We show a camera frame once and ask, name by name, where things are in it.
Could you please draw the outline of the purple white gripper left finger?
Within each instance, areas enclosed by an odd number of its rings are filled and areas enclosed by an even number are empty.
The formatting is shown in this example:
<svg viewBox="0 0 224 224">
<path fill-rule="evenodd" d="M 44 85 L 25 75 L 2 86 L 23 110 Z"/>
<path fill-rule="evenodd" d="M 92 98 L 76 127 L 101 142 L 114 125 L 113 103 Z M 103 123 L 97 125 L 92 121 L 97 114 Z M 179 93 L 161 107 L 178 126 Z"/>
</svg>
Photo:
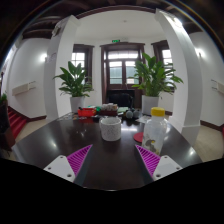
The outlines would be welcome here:
<svg viewBox="0 0 224 224">
<path fill-rule="evenodd" d="M 72 183 L 83 183 L 91 159 L 92 145 L 85 146 L 69 156 L 59 155 L 44 170 Z"/>
</svg>

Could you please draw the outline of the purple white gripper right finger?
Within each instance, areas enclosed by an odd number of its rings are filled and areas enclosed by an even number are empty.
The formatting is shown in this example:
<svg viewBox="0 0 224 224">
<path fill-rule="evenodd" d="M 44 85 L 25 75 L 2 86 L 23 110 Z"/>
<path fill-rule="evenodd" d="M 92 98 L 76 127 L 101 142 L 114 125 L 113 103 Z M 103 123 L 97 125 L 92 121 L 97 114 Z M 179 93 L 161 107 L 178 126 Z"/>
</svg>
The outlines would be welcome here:
<svg viewBox="0 0 224 224">
<path fill-rule="evenodd" d="M 136 149 L 146 170 L 154 181 L 182 169 L 182 167 L 168 155 L 159 156 L 139 145 L 136 145 Z"/>
</svg>

